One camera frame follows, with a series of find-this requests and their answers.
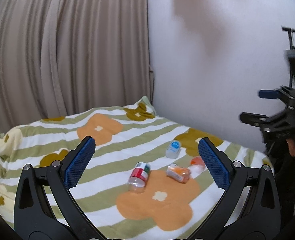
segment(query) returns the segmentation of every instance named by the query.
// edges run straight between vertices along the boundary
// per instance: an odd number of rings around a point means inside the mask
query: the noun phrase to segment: curtain
[[[0,130],[150,98],[147,0],[0,0]]]

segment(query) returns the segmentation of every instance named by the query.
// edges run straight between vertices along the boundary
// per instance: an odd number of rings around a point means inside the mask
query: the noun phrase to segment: human hand
[[[293,139],[286,139],[286,142],[289,145],[289,154],[295,156],[295,141]]]

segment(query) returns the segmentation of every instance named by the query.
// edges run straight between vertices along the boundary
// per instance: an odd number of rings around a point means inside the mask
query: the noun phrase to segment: floral blanket
[[[158,116],[147,97],[126,107],[94,108],[44,119],[0,134],[0,214],[12,228],[15,192],[23,166],[30,163],[43,167],[62,160],[86,135],[95,139],[96,151],[70,192],[90,221],[110,239],[187,238],[220,199],[223,190],[208,170],[192,170],[186,184],[166,177],[166,168],[173,160],[165,157],[165,151],[173,139],[182,144],[175,162],[183,167],[198,156],[198,141],[203,137],[209,137],[231,160],[252,167],[270,165],[261,152]],[[128,192],[126,187],[138,162],[151,165],[142,194]],[[46,193],[57,219],[66,224],[47,187]],[[246,194],[229,223],[237,218]]]

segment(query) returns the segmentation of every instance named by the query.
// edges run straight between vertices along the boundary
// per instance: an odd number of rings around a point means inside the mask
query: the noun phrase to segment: wall
[[[284,107],[257,92],[289,83],[281,25],[295,28],[295,0],[148,0],[148,21],[158,114],[263,151],[238,117]]]

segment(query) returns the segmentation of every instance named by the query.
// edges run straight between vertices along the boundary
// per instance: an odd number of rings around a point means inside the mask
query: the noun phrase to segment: blanket
[[[43,119],[0,133],[0,214],[13,228],[15,193],[22,168],[45,167],[62,160],[85,136],[96,151],[70,192],[89,220],[109,239],[184,239],[207,217],[223,190],[209,171],[193,170],[186,184],[166,176],[173,161],[189,167],[198,141],[209,137],[231,160],[245,166],[271,165],[261,152],[222,140],[157,115],[147,97],[125,107],[93,108],[84,113]],[[172,140],[182,144],[176,160],[165,157]],[[138,162],[151,165],[144,193],[128,191],[126,182]],[[49,187],[47,197],[58,221],[67,224]],[[245,201],[245,189],[229,223]]]

